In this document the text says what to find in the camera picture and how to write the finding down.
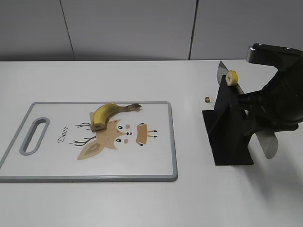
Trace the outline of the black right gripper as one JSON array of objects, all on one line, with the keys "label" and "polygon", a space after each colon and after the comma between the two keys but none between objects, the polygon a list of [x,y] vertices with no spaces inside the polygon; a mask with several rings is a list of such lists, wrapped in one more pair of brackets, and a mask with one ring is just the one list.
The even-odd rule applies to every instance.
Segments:
[{"label": "black right gripper", "polygon": [[233,108],[249,111],[244,136],[297,130],[303,122],[303,69],[278,71],[261,90],[234,95]]}]

